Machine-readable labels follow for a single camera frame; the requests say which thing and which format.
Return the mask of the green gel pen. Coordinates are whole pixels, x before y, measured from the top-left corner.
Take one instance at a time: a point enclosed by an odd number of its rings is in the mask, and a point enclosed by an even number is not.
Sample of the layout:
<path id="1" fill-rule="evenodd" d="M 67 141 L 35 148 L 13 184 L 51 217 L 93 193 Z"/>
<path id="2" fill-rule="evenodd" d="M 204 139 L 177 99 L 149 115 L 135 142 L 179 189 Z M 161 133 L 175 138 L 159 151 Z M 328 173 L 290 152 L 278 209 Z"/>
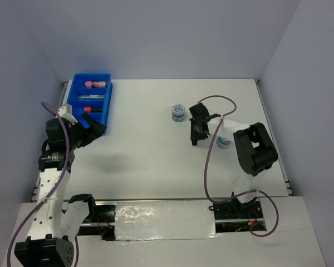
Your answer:
<path id="1" fill-rule="evenodd" d="M 105 96 L 104 95 L 82 95 L 82 96 L 79 96 L 78 99 L 82 99 L 82 100 L 85 100 L 85 99 L 104 99 Z"/>

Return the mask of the orange capped black highlighter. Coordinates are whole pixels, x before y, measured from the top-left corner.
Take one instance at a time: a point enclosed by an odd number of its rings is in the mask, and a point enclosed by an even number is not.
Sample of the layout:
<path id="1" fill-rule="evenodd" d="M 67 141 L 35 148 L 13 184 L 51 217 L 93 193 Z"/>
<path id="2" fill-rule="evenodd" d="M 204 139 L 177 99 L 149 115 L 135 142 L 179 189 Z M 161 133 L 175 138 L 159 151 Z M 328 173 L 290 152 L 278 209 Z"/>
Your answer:
<path id="1" fill-rule="evenodd" d="M 98 108 L 98 107 L 85 107 L 84 108 L 84 112 L 101 113 L 102 112 L 102 108 Z"/>

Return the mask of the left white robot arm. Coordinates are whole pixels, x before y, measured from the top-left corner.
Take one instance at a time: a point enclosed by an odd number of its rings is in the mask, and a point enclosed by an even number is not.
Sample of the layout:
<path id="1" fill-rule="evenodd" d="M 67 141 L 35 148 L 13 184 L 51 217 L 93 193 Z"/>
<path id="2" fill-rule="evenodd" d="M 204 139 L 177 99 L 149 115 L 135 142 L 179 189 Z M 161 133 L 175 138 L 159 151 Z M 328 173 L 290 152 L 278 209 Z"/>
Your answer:
<path id="1" fill-rule="evenodd" d="M 12 244 L 14 255 L 22 266 L 75 266 L 78 248 L 76 236 L 81 224 L 96 219 L 98 208 L 91 194 L 72 196 L 63 205 L 74 150 L 101 137 L 106 126 L 84 112 L 84 126 L 71 114 L 46 123 L 47 139 L 38 160 L 40 184 L 38 200 L 28 218 L 33 222 L 25 241 Z"/>

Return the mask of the blue capped black highlighter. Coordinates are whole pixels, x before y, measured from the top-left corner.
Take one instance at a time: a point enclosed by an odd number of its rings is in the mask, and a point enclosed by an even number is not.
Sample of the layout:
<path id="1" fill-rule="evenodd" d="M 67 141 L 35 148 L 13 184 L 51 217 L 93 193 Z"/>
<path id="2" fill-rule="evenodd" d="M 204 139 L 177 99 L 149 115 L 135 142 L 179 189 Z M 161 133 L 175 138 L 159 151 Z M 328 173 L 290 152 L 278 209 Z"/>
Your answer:
<path id="1" fill-rule="evenodd" d="M 196 139 L 195 136 L 191 136 L 190 139 L 191 139 L 191 144 L 193 146 L 196 146 L 198 144 L 198 139 Z"/>

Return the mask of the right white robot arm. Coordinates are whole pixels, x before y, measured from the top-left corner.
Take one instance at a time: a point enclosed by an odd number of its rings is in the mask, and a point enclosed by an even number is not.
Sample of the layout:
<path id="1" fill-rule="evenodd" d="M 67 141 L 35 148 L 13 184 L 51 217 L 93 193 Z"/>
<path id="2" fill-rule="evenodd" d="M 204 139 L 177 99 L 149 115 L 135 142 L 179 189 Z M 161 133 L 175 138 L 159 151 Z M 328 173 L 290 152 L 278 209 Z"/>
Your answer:
<path id="1" fill-rule="evenodd" d="M 207 152 L 203 172 L 204 192 L 214 205 L 232 202 L 231 212 L 236 217 L 244 217 L 249 213 L 250 202 L 259 192 L 261 179 L 259 175 L 269 170 L 278 160 L 278 153 L 264 124 L 256 122 L 247 125 L 227 120 L 220 114 L 210 114 L 206 106 L 199 102 L 189 108 L 191 114 L 190 140 L 193 146 L 198 141 L 212 137 Z M 237 177 L 237 185 L 230 197 L 224 200 L 212 199 L 208 191 L 208 167 L 215 140 L 219 137 L 234 143 L 237 166 L 241 173 Z"/>

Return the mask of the pink capped pencil tube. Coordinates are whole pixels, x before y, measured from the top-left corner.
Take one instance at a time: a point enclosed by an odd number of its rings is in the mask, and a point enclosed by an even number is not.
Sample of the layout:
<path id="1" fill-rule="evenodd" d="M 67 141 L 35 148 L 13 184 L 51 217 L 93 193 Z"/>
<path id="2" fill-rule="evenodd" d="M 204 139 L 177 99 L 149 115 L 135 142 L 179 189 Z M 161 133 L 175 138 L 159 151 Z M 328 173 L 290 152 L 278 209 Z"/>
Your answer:
<path id="1" fill-rule="evenodd" d="M 107 81 L 86 81 L 86 88 L 106 88 Z"/>

